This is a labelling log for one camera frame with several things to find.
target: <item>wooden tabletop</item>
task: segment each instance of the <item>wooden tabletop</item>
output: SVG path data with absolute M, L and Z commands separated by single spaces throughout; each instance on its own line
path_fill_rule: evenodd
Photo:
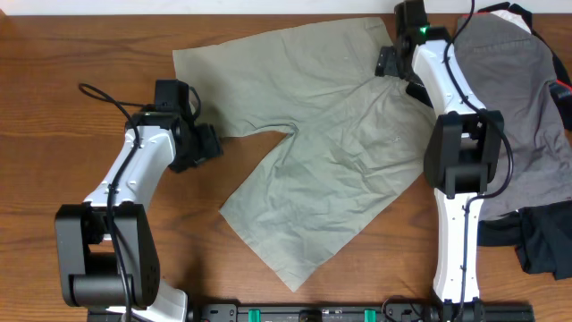
M 355 16 L 5 17 L 0 25 L 0 320 L 82 321 L 64 305 L 54 216 L 80 203 L 117 157 L 125 119 L 80 94 L 93 84 L 150 103 L 155 80 L 174 78 L 172 50 Z M 432 15 L 453 27 L 458 15 Z M 392 15 L 383 15 L 393 35 Z M 572 15 L 534 26 L 572 70 Z M 224 157 L 166 171 L 148 211 L 161 275 L 197 301 L 381 303 L 428 298 L 437 261 L 437 211 L 419 178 L 364 231 L 291 292 L 237 236 L 219 207 L 282 137 L 223 140 Z M 530 301 L 539 321 L 569 320 L 572 280 L 522 272 L 510 248 L 481 248 L 484 301 Z

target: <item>crumpled fabric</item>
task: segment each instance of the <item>crumpled fabric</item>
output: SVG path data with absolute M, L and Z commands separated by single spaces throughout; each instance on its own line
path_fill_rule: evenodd
M 556 80 L 551 50 L 516 24 L 479 14 L 458 36 L 455 56 L 479 100 L 502 113 L 514 154 L 509 187 L 484 201 L 480 219 L 496 220 L 516 209 L 572 200 L 572 148 L 549 88 Z M 501 145 L 488 192 L 502 185 L 507 166 Z
M 423 171 L 433 109 L 374 76 L 379 18 L 277 30 L 173 52 L 177 78 L 221 136 L 286 138 L 221 214 L 292 291 Z

